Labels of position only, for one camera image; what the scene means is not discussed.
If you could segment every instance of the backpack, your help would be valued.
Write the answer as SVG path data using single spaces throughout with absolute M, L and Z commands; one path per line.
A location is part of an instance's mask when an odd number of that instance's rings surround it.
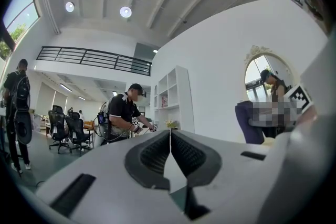
M 15 72 L 17 77 L 11 90 L 12 108 L 15 110 L 28 111 L 30 107 L 30 85 L 25 74 Z

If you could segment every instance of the window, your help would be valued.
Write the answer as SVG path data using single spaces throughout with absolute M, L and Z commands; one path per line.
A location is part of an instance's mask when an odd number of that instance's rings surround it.
M 266 97 L 270 95 L 271 86 L 263 84 L 260 80 L 260 73 L 264 69 L 272 70 L 264 55 L 253 60 L 247 67 L 245 86 L 250 101 L 265 101 Z
M 11 50 L 3 39 L 0 39 L 0 57 L 6 61 L 8 56 L 11 54 Z
M 37 19 L 34 0 L 12 0 L 4 15 L 3 23 L 13 41 L 17 43 Z

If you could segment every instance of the black office chair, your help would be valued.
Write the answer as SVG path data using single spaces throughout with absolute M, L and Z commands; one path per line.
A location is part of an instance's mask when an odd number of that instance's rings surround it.
M 74 145 L 77 145 L 72 147 L 71 150 L 76 150 L 79 148 L 79 156 L 81 156 L 82 148 L 90 151 L 91 148 L 88 145 L 82 145 L 83 142 L 89 139 L 90 134 L 84 133 L 83 120 L 79 118 L 79 113 L 73 112 L 71 117 L 67 116 L 65 120 L 69 127 L 69 138 Z
M 58 146 L 57 153 L 59 154 L 59 149 L 61 147 L 66 147 L 70 149 L 71 152 L 71 147 L 67 143 L 62 143 L 62 140 L 65 139 L 68 135 L 64 130 L 65 115 L 58 112 L 55 110 L 49 110 L 48 112 L 51 138 L 55 140 L 55 142 L 58 142 L 57 144 L 49 145 L 49 149 L 51 149 L 52 146 Z

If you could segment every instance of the bookshelf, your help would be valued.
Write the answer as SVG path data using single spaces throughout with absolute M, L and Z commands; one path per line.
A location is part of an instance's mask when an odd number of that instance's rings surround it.
M 194 131 L 194 115 L 188 70 L 176 66 L 154 88 L 154 123 L 168 129 L 165 121 L 177 122 L 180 130 Z

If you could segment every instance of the tree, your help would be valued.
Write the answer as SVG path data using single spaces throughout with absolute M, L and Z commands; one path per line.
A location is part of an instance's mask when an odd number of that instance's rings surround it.
M 20 36 L 26 31 L 26 24 L 18 25 L 16 29 L 9 33 L 14 42 L 17 42 Z M 7 46 L 7 44 L 4 41 L 0 41 L 0 57 L 4 60 L 7 59 L 7 57 L 10 54 L 10 48 Z

